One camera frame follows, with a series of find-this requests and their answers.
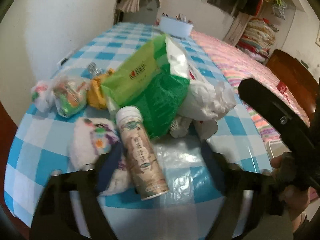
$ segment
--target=checkered tablecloth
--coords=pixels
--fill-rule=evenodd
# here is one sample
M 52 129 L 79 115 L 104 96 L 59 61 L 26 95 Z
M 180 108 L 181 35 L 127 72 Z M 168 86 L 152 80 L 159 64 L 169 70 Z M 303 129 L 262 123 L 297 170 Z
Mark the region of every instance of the checkered tablecloth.
M 86 67 L 92 61 L 100 69 L 116 69 L 158 34 L 152 26 L 132 23 L 115 25 L 76 52 L 61 71 L 88 77 Z M 227 82 L 191 38 L 177 41 L 187 51 L 188 59 L 210 83 Z M 209 139 L 209 143 L 217 152 L 224 153 L 230 161 L 240 164 L 247 171 L 271 169 L 254 124 L 238 96 L 235 97 L 236 107 L 218 121 L 218 132 Z M 68 145 L 74 122 L 80 116 L 107 118 L 108 112 L 87 107 L 66 119 L 59 116 L 56 109 L 42 114 L 32 104 L 21 121 L 7 163 L 4 198 L 11 212 L 28 226 L 51 172 L 72 171 Z M 192 132 L 182 139 L 165 136 L 154 145 L 170 192 L 147 201 L 141 201 L 133 188 L 122 194 L 99 197 L 106 217 L 120 240 L 196 240 L 205 237 L 223 197 L 212 185 L 196 136 Z M 72 199 L 80 231 L 87 235 L 76 193 L 72 193 Z

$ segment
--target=stack of folded blankets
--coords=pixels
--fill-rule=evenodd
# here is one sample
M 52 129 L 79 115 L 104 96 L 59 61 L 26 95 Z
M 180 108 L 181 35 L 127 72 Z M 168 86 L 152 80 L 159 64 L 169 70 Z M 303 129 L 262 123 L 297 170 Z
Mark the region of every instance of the stack of folded blankets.
M 269 58 L 270 48 L 276 41 L 276 32 L 278 32 L 277 28 L 267 19 L 254 17 L 248 23 L 236 47 L 263 63 Z

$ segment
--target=yellow bag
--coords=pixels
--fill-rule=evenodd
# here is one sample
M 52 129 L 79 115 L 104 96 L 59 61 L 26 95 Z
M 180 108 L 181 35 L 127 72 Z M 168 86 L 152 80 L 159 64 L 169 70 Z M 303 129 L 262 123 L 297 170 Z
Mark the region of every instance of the yellow bag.
M 107 109 L 107 103 L 102 95 L 102 91 L 100 88 L 101 83 L 111 76 L 115 72 L 114 69 L 110 68 L 106 73 L 96 76 L 91 80 L 91 89 L 87 93 L 88 105 L 97 109 Z

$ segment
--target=white wall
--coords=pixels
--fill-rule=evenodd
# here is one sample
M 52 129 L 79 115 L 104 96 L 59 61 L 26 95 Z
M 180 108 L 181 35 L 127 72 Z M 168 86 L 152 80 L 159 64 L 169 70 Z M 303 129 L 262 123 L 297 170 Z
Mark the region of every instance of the white wall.
M 320 47 L 316 45 L 320 21 L 307 0 L 300 0 L 305 12 L 296 10 L 288 37 L 282 48 L 309 65 L 309 71 L 318 81 L 320 76 Z
M 30 88 L 113 25 L 116 0 L 15 0 L 0 24 L 0 101 L 19 124 Z
M 290 31 L 293 18 L 295 15 L 296 8 L 295 6 L 288 4 L 287 9 L 285 10 L 285 20 L 279 17 L 276 17 L 272 14 L 272 3 L 264 2 L 262 10 L 259 14 L 260 18 L 268 19 L 273 25 L 277 27 L 279 32 L 276 33 L 276 42 L 270 49 L 270 55 L 275 49 L 282 49 L 285 40 L 287 39 L 288 33 Z
M 229 31 L 234 18 L 219 8 L 201 0 L 160 0 L 158 18 L 162 13 L 176 17 L 185 15 L 194 23 L 194 30 L 222 40 Z

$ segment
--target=wooden floor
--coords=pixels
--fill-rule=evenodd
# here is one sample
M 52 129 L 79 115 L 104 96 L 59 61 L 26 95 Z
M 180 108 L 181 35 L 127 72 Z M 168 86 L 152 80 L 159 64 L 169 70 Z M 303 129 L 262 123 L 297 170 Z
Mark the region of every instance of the wooden floor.
M 29 239 L 29 227 L 26 226 L 20 219 L 15 218 L 4 203 L 4 174 L 7 164 L 7 159 L 13 141 L 14 135 L 17 131 L 17 126 L 9 117 L 4 107 L 0 102 L 0 205 L 4 212 L 10 218 L 17 230 L 26 238 Z

